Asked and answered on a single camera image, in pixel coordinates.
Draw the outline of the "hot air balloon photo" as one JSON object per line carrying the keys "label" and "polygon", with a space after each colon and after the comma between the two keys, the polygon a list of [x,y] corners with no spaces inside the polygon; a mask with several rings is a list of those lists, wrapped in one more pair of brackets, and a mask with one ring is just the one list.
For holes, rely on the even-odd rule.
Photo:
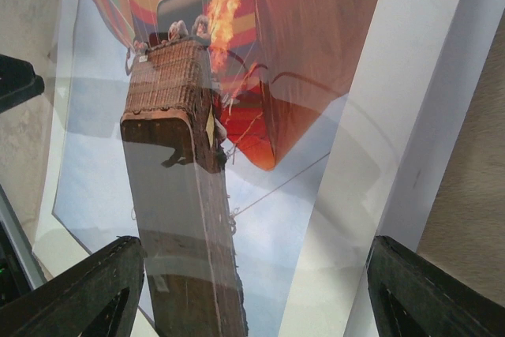
{"label": "hot air balloon photo", "polygon": [[78,0],[53,213],[159,336],[277,336],[377,0]]}

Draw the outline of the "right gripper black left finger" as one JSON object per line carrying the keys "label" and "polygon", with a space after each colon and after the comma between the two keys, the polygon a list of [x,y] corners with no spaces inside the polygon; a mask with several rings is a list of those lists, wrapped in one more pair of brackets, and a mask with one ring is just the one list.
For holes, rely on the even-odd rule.
{"label": "right gripper black left finger", "polygon": [[2,336],[130,336],[144,284],[140,239],[121,236],[1,307]]}

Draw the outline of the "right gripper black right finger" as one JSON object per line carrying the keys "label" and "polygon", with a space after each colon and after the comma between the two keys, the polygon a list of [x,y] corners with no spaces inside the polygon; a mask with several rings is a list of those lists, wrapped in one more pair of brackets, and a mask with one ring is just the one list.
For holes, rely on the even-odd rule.
{"label": "right gripper black right finger", "polygon": [[367,263],[378,335],[504,335],[503,306],[393,238],[374,237]]}

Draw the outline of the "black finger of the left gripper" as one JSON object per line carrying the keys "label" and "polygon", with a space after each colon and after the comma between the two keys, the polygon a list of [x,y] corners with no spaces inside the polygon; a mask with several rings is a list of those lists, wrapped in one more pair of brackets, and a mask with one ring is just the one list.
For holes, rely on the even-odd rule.
{"label": "black finger of the left gripper", "polygon": [[30,62],[1,55],[1,112],[6,112],[38,95],[45,89],[44,80]]}

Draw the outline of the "white mat board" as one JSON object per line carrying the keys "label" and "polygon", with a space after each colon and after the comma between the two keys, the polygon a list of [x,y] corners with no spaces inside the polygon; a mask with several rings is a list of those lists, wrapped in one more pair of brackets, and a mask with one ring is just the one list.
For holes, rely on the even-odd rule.
{"label": "white mat board", "polygon": [[[149,6],[153,0],[131,0]],[[500,11],[504,0],[478,0]],[[125,48],[100,0],[61,0],[56,96],[36,255],[57,275],[133,234],[119,117]],[[238,54],[271,77],[321,83],[319,119],[274,170],[236,152],[228,175],[252,336],[343,334],[372,233],[416,244],[428,217],[389,199],[428,92],[469,0],[243,0]]]}

